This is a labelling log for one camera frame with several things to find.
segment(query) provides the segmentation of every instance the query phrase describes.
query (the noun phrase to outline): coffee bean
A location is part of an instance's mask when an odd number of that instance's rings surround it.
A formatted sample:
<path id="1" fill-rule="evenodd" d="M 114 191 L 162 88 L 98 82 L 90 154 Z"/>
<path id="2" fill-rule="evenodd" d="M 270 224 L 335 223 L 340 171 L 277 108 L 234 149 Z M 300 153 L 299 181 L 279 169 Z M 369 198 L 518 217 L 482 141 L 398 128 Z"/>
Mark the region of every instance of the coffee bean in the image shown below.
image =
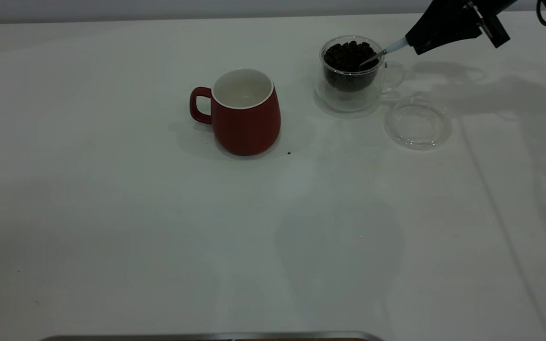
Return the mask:
<path id="1" fill-rule="evenodd" d="M 359 72 L 372 69 L 378 64 L 378 60 L 373 60 L 366 65 L 360 67 L 364 60 L 370 58 L 374 54 L 374 50 L 369 43 L 365 41 L 358 45 L 357 41 L 336 44 L 327 49 L 323 60 L 330 67 L 343 72 Z M 324 68 L 326 80 L 332 87 L 344 92 L 360 91 L 368 87 L 378 71 L 366 73 L 364 75 L 349 76 L 336 73 L 327 68 Z"/>

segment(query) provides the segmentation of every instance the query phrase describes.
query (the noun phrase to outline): glass cup handle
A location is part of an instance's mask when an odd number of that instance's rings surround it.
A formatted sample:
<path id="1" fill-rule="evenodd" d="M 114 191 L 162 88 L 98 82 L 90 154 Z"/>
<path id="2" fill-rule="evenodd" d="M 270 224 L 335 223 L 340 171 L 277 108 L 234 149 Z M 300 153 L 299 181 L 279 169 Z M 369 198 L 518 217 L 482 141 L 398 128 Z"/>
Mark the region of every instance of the glass cup handle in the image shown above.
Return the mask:
<path id="1" fill-rule="evenodd" d="M 383 80 L 383 92 L 391 91 L 398 87 L 405 76 L 403 65 L 396 61 L 385 62 L 385 78 Z"/>

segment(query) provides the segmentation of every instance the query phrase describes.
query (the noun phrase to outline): white table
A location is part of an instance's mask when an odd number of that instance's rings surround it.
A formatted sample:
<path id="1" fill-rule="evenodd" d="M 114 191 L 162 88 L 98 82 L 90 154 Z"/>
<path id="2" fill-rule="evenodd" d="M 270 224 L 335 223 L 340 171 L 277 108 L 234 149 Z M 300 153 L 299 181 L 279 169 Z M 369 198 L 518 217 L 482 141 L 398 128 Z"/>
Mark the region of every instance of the white table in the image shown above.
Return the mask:
<path id="1" fill-rule="evenodd" d="M 546 340 L 546 28 L 501 16 L 422 56 L 401 95 L 443 147 L 319 108 L 327 39 L 385 45 L 419 15 L 0 25 L 0 341 L 356 330 Z M 236 67 L 275 81 L 282 133 L 240 158 L 189 115 Z"/>

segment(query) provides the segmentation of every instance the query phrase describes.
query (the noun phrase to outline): glass cup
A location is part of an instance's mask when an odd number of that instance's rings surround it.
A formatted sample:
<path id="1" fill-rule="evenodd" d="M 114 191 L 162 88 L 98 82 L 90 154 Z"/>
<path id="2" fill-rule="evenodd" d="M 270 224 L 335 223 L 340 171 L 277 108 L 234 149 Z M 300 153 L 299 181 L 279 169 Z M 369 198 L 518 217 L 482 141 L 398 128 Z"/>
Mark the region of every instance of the glass cup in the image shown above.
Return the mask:
<path id="1" fill-rule="evenodd" d="M 355 112 L 375 105 L 381 94 L 403 82 L 403 66 L 397 62 L 385 62 L 385 56 L 368 70 L 345 72 L 326 63 L 328 48 L 344 43 L 368 43 L 375 53 L 383 50 L 374 41 L 361 36 L 341 36 L 325 43 L 319 58 L 322 67 L 317 72 L 316 93 L 328 106 L 343 112 Z"/>

